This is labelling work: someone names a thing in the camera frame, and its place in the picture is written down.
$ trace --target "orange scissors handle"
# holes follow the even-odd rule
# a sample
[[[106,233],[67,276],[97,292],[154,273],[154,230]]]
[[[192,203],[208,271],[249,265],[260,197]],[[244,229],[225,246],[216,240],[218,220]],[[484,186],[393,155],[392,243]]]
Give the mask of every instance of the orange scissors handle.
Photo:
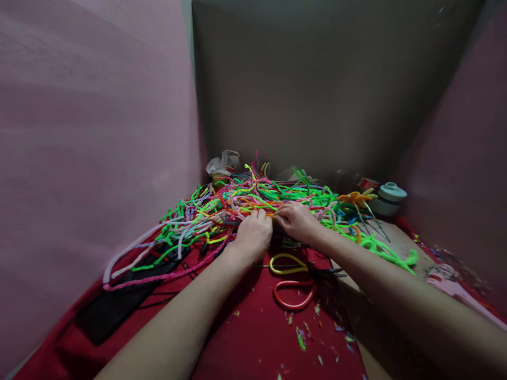
[[[290,305],[284,301],[282,301],[282,299],[280,298],[280,295],[278,294],[278,288],[279,287],[295,287],[295,288],[302,288],[302,287],[305,287],[305,286],[311,286],[312,289],[310,290],[310,292],[308,293],[308,296],[306,297],[306,299],[297,304],[297,305]],[[283,308],[287,309],[287,310],[303,310],[306,306],[308,306],[308,304],[310,303],[310,301],[312,300],[313,298],[313,294],[315,293],[315,290],[317,289],[317,285],[315,285],[315,281],[313,280],[308,280],[308,281],[281,281],[279,283],[276,284],[274,290],[273,290],[273,294],[275,295],[275,299],[276,301],[280,304],[280,306],[282,306]]]

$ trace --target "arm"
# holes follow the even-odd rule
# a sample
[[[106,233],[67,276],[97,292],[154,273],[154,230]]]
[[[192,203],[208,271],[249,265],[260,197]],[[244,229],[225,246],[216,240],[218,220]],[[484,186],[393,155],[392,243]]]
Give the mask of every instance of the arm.
[[[368,298],[451,377],[507,378],[507,334],[399,267],[320,225],[303,205],[275,215],[293,238],[340,265]]]
[[[187,379],[222,304],[268,248],[273,226],[253,211],[236,240],[165,306],[102,369],[96,380]]]

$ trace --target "pink wall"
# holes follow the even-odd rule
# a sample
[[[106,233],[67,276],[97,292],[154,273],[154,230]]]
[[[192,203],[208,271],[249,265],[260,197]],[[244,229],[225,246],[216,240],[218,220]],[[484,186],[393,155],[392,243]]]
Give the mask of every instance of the pink wall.
[[[496,290],[507,312],[507,3],[489,21],[404,158],[408,221]]]
[[[179,0],[0,2],[0,377],[204,152]]]

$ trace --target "yellow scissors handle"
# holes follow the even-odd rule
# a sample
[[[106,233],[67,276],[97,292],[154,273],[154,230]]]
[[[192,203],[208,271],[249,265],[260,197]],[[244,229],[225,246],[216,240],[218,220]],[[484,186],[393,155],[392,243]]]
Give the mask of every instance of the yellow scissors handle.
[[[276,259],[279,259],[282,257],[287,257],[291,260],[294,260],[295,262],[297,262],[301,266],[298,268],[286,269],[286,270],[281,270],[281,271],[278,269],[275,269],[273,267],[273,263],[275,262]],[[279,253],[278,255],[273,256],[272,259],[269,261],[269,268],[271,269],[271,271],[273,273],[276,273],[276,274],[291,274],[291,273],[299,273],[299,272],[308,272],[308,266],[303,261],[301,261],[297,257],[292,256],[291,254],[288,254],[288,253]]]

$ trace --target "forearm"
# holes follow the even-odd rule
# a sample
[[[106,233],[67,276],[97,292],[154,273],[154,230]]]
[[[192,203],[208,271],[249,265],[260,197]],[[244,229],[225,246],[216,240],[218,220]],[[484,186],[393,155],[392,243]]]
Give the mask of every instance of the forearm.
[[[496,325],[334,231],[321,229],[312,245],[450,375],[505,376],[507,334]]]
[[[227,247],[96,379],[189,378],[218,311],[251,265],[233,246]]]

